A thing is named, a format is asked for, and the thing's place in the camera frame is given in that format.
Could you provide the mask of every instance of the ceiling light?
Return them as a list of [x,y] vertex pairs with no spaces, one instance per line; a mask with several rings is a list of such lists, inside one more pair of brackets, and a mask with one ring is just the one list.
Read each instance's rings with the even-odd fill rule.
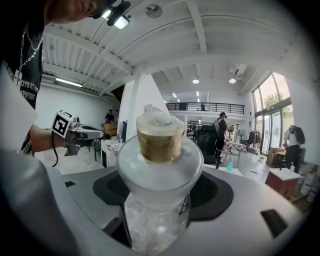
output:
[[61,79],[61,78],[56,78],[55,80],[59,81],[59,82],[62,82],[62,83],[69,84],[69,85],[73,85],[73,86],[84,87],[82,84],[71,82],[71,81],[68,81],[68,80]]
[[[111,14],[111,10],[107,10],[104,15],[102,15],[103,18],[105,18],[107,21],[109,20],[109,16]],[[130,23],[130,20],[122,15],[120,18],[114,23],[114,26],[116,26],[119,30],[123,30],[126,26],[128,26]]]

